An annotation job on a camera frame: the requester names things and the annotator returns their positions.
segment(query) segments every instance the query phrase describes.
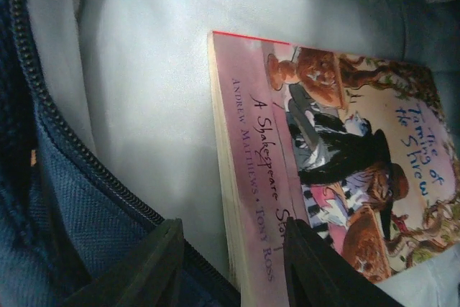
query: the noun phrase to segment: book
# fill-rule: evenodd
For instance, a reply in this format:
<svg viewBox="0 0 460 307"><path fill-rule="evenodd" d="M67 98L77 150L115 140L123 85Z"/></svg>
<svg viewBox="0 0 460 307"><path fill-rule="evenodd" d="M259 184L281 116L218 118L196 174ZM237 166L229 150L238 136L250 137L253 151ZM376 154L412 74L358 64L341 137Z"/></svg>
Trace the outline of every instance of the book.
<svg viewBox="0 0 460 307"><path fill-rule="evenodd" d="M243 306L288 306L289 216L372 283L459 240L460 163L429 69L223 32L208 55Z"/></svg>

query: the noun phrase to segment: pink book cover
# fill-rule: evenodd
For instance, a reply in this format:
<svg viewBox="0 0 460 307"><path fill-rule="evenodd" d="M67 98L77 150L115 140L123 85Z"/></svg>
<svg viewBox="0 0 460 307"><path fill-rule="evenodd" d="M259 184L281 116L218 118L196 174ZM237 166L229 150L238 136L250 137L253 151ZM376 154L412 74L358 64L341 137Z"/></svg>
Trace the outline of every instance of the pink book cover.
<svg viewBox="0 0 460 307"><path fill-rule="evenodd" d="M289 216L373 283L458 241L460 164L429 69L222 32L213 46L258 306L287 304Z"/></svg>

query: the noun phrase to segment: denim fabric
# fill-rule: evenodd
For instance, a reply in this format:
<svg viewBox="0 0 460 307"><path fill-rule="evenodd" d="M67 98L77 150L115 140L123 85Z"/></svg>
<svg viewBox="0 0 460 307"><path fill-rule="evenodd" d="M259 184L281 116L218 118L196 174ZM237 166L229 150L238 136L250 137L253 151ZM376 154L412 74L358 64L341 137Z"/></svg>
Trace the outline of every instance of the denim fabric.
<svg viewBox="0 0 460 307"><path fill-rule="evenodd" d="M44 191L93 278L155 227L120 198L109 198L106 181L43 115L18 61L9 0L0 0L0 10L0 305L55 306L80 286L55 251L52 239L63 234L52 233ZM32 149L39 152L33 168ZM220 306L199 283L203 273L186 267L180 306Z"/></svg>

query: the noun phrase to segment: zipper teeth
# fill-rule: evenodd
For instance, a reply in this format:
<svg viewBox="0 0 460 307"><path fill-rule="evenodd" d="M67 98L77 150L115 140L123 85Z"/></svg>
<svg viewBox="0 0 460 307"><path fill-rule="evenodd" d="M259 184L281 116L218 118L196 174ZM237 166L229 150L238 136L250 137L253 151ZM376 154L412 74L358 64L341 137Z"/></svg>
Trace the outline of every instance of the zipper teeth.
<svg viewBox="0 0 460 307"><path fill-rule="evenodd" d="M99 162L93 153L81 142L80 138L78 138L73 130L68 126L46 89L38 54L33 48L35 47L35 41L33 40L31 34L26 1L10 0L9 5L14 31L14 41L18 50L18 58L22 66L22 70L26 75L29 87L36 93L36 96L41 101L39 104L40 108L53 120L52 123L56 130L67 137L72 145L75 145L77 149L76 152L80 158L96 172L98 177L108 182L110 189L115 191L115 194L123 202L130 205L134 210L138 211L155 226L162 223L164 218L150 208L146 203L137 198L117 178L115 178L114 175ZM228 297L235 295L236 291L229 281L226 280L186 240L185 255L191 259L200 271L217 281L224 289L224 292L228 293Z"/></svg>

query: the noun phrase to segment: black zipper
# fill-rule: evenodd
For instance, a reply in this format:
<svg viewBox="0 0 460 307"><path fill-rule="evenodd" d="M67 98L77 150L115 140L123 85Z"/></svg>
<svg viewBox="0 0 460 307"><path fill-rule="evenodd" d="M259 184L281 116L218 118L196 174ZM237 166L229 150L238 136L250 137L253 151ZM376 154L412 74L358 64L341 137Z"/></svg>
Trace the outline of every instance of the black zipper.
<svg viewBox="0 0 460 307"><path fill-rule="evenodd" d="M46 119L47 123L51 124L65 138L68 145L79 156L79 160L84 162L91 172L108 186L109 192L106 193L110 194L109 198L121 200L124 205L134 209L144 219L147 219L150 226L158 226L164 221L164 218L137 198L99 162L68 126L51 99L45 85L40 59L32 36L27 0L9 0L9 7L18 58L31 92L37 99L37 105L43 119ZM218 300L222 306L240 306L240 295L234 286L187 241L185 241L184 259L185 270L208 289L213 299Z"/></svg>

